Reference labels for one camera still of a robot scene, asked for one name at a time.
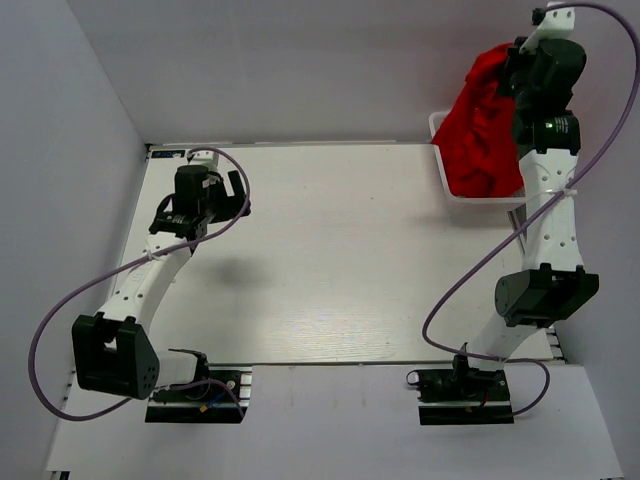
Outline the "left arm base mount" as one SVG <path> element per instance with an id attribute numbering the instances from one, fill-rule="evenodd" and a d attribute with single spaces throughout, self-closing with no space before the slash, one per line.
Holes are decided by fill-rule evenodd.
<path id="1" fill-rule="evenodd" d="M 149 424 L 240 424 L 251 397 L 250 366 L 209 367 L 209 377 L 225 384 L 207 384 L 189 390 L 159 390 L 148 401 Z"/>

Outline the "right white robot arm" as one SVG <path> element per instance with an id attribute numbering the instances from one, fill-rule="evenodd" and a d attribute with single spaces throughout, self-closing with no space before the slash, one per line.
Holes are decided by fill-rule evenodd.
<path id="1" fill-rule="evenodd" d="M 531 335 L 568 319 L 599 289 L 579 251 L 573 179 L 580 125 L 569 110 L 572 88 L 586 66 L 582 46 L 518 38 L 507 50 L 498 92 L 515 102 L 512 137 L 526 197 L 526 239 L 520 271 L 495 287 L 495 314 L 454 358 L 453 390 L 472 399 L 498 379 L 504 362 Z"/>

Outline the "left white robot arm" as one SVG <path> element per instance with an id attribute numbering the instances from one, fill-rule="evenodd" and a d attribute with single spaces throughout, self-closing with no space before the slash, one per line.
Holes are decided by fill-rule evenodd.
<path id="1" fill-rule="evenodd" d="M 79 316 L 72 344 L 80 388 L 144 400 L 172 385 L 199 399 L 211 387 L 205 354 L 188 349 L 156 349 L 151 322 L 178 272 L 192 258 L 208 227 L 246 216 L 250 204 L 241 175 L 221 175 L 211 164 L 184 165 L 174 175 L 174 191 L 155 211 L 142 264 L 94 314 Z"/>

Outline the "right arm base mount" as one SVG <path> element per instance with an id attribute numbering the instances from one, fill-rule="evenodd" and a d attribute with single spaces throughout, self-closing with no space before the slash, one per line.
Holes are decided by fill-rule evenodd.
<path id="1" fill-rule="evenodd" d="M 514 423 L 503 371 L 488 377 L 459 375 L 453 368 L 414 369 L 405 380 L 418 392 L 421 426 L 480 426 Z"/>

